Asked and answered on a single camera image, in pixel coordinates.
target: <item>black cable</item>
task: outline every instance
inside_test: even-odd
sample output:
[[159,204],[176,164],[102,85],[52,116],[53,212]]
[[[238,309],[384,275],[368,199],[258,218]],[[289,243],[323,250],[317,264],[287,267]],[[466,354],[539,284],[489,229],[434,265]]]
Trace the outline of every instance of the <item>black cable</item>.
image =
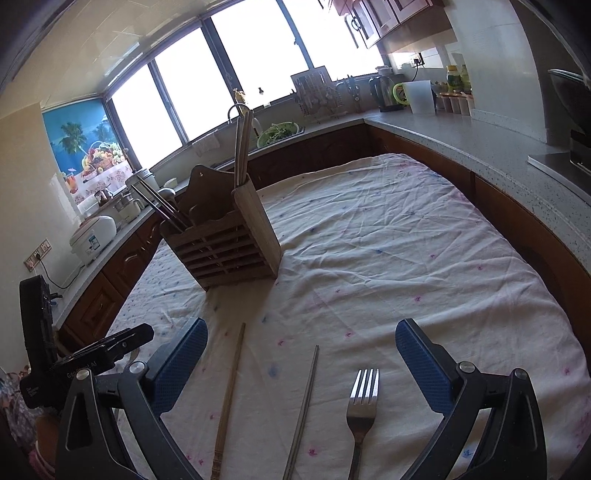
[[66,288],[68,288],[70,285],[72,285],[74,283],[74,280],[78,278],[78,275],[80,275],[80,272],[82,271],[82,269],[84,268],[84,265],[82,265],[80,267],[80,270],[78,270],[78,273],[76,274],[76,276],[74,278],[72,278],[72,281],[70,283],[68,283],[68,285],[66,285],[65,287],[61,287],[60,285],[58,285],[57,283],[55,283],[52,279],[49,278],[49,273],[47,273],[47,269],[45,268],[45,264],[43,263],[43,260],[41,260],[41,257],[37,257],[39,262],[41,262],[41,266],[43,267],[43,270],[45,270],[45,275],[47,275],[47,279],[49,280],[49,282],[56,286],[57,288],[60,288],[62,290],[65,290]]

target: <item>power cord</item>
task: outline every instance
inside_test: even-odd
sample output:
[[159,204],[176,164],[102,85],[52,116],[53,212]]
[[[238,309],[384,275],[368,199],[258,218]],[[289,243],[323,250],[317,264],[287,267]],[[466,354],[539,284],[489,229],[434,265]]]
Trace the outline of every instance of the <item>power cord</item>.
[[70,285],[72,285],[74,283],[74,280],[78,278],[78,275],[80,275],[80,272],[82,271],[82,269],[84,268],[84,265],[82,265],[80,267],[80,270],[78,270],[78,273],[76,274],[76,276],[74,278],[72,278],[72,281],[70,283],[68,283],[68,285],[66,285],[65,287],[62,287],[60,285],[58,285],[57,283],[55,283],[50,277],[49,277],[49,273],[47,273],[47,269],[45,268],[45,264],[43,263],[43,260],[41,259],[41,255],[37,254],[35,255],[35,258],[39,260],[39,262],[41,262],[41,266],[43,267],[43,270],[45,270],[45,275],[47,276],[47,279],[49,280],[49,282],[57,287],[60,288],[62,290],[67,289],[68,287],[70,287]]

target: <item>metal screw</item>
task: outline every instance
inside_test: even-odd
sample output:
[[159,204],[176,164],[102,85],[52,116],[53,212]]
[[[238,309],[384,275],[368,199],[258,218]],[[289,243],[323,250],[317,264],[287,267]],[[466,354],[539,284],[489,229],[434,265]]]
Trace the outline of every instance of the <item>metal screw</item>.
[[515,376],[520,380],[527,380],[527,372],[522,368],[515,369]]
[[472,362],[460,362],[460,370],[462,370],[462,372],[465,374],[471,374],[474,370],[476,370],[476,367]]
[[81,368],[76,372],[76,378],[78,380],[84,380],[88,375],[90,375],[90,371],[87,368]]
[[144,371],[145,364],[143,362],[134,362],[129,366],[129,371],[133,374],[139,374]]

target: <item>green pitcher handle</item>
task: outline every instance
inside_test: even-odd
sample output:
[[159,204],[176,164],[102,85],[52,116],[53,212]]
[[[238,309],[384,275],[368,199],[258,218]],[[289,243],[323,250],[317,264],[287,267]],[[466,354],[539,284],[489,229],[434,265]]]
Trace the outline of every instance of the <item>green pitcher handle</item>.
[[396,92],[396,90],[398,89],[398,87],[400,87],[402,89],[402,91],[404,91],[404,85],[402,83],[397,83],[396,85],[394,85],[394,88],[392,88],[392,95],[394,95],[394,98],[396,99],[396,101],[398,103],[401,103],[403,105],[410,105],[410,103],[406,99],[402,100],[398,96],[398,93]]

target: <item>blue gripper pad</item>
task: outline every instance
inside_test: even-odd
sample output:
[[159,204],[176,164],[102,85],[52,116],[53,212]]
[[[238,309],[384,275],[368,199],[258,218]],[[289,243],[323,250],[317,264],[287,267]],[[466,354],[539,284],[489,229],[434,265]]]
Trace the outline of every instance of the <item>blue gripper pad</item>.
[[413,319],[398,322],[395,339],[431,410],[447,416],[455,402],[454,384],[460,380],[454,359],[441,345],[429,340]]
[[169,343],[158,347],[148,361],[145,381],[156,416],[170,411],[183,391],[207,345],[207,325],[191,317]]

